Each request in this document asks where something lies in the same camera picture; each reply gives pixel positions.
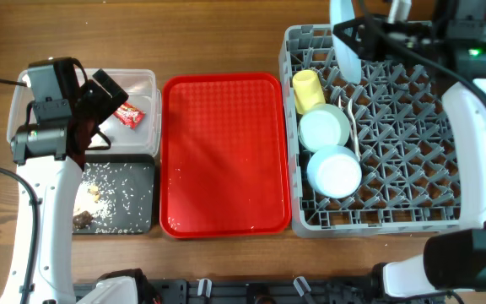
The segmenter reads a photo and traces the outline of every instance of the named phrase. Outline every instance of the candy wrapper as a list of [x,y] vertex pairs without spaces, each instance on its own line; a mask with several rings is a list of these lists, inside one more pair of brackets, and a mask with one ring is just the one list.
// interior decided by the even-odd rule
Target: candy wrapper
[[138,108],[134,107],[128,102],[125,102],[119,107],[119,109],[116,110],[114,116],[119,118],[121,123],[123,123],[125,126],[134,130],[138,123],[142,121],[143,116],[145,116],[145,112],[140,111]]

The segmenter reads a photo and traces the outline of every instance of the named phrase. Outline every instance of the dish rack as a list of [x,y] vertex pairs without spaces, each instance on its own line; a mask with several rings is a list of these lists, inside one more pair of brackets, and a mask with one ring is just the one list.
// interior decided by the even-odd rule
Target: dish rack
[[[458,225],[459,173],[453,134],[422,66],[362,62],[359,85],[338,69],[329,24],[288,28],[278,57],[286,119],[292,229],[301,237],[443,231]],[[363,179],[353,195],[333,199],[306,181],[312,156],[300,145],[292,77],[317,71],[326,101],[354,100]]]

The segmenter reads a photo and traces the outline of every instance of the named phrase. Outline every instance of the red plastic tray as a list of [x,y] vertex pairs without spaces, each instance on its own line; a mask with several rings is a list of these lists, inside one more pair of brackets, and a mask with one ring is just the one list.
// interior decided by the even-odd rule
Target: red plastic tray
[[180,76],[163,89],[160,224],[175,238],[282,231],[290,221],[280,83]]

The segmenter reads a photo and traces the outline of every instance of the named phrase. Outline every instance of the wooden table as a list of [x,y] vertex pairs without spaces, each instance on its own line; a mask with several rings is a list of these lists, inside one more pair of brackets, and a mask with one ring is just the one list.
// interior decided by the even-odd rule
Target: wooden table
[[[0,0],[0,78],[16,79],[29,62],[72,56],[85,67],[146,68],[162,87],[188,73],[267,71],[278,75],[284,31],[328,22],[328,1],[110,0],[26,4]],[[431,0],[415,1],[412,19],[429,19]],[[385,13],[380,1],[369,1]],[[14,170],[5,140],[14,88],[0,84],[0,166]],[[0,176],[0,295],[13,252],[16,183]],[[422,252],[429,235],[308,240],[276,236],[174,241],[155,226],[142,236],[75,236],[74,282],[117,269],[142,268],[149,278],[218,280],[326,278],[365,274],[379,262]],[[465,295],[486,303],[486,294]]]

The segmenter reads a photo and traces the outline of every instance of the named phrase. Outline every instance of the black speckled tray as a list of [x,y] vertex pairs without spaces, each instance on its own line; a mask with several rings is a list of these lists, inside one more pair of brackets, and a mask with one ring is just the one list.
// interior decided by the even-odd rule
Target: black speckled tray
[[104,219],[96,216],[73,234],[142,234],[151,229],[156,192],[155,163],[150,155],[87,155],[82,182],[99,187],[109,202]]

